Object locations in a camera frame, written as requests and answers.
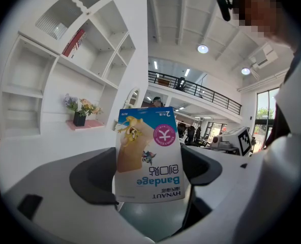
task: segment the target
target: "white cabinet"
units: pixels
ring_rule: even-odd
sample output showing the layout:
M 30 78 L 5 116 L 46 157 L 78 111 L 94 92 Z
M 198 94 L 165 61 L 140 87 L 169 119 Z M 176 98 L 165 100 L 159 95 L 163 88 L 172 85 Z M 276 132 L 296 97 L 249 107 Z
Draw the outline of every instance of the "white cabinet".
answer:
M 86 37 L 75 54 L 62 55 L 80 29 Z M 73 111 L 63 104 L 67 93 L 102 107 L 102 114 L 87 119 L 106 126 L 135 51 L 115 2 L 54 0 L 29 17 L 19 33 L 1 85 L 1 136 L 39 136 L 47 123 L 71 119 Z

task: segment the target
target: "pink logo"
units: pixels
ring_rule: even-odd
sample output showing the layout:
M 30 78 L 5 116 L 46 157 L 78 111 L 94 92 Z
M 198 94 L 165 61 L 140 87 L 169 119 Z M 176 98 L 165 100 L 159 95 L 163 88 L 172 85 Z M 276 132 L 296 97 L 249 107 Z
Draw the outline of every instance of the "pink logo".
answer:
M 175 131 L 169 125 L 159 125 L 155 128 L 153 137 L 155 142 L 160 146 L 169 146 L 175 140 Z

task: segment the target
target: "pink shelf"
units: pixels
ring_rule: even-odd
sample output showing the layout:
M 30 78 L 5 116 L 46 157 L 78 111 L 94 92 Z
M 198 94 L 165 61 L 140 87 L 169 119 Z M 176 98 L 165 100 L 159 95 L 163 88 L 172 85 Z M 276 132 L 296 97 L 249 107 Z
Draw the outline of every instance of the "pink shelf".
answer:
M 70 127 L 70 129 L 73 131 L 82 130 L 82 129 L 90 129 L 90 128 L 98 128 L 98 127 L 104 126 L 103 124 L 101 124 L 100 122 L 98 122 L 96 120 L 86 120 L 85 126 L 83 126 L 83 127 L 75 126 L 72 120 L 67 120 L 66 123 Z

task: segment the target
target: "flower vase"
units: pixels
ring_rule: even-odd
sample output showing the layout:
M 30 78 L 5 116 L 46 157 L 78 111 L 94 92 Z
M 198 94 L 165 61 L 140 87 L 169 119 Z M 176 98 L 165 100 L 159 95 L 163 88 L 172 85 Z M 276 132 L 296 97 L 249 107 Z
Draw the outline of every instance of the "flower vase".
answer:
M 75 112 L 75 116 L 74 116 L 74 125 L 77 127 L 83 127 L 85 126 L 85 120 L 86 120 L 86 116 L 80 116 L 78 112 Z

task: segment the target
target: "black railing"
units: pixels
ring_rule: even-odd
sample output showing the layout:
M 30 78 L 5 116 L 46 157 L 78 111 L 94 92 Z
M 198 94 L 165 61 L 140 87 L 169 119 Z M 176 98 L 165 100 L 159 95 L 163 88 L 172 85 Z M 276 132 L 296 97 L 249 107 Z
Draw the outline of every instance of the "black railing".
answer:
M 240 115 L 242 105 L 229 99 L 226 96 L 223 96 L 222 94 L 219 94 L 196 83 L 153 71 L 148 71 L 148 81 L 151 83 L 174 88 L 196 97 L 200 97 L 204 100 L 210 101 L 216 105 L 226 108 L 235 114 Z

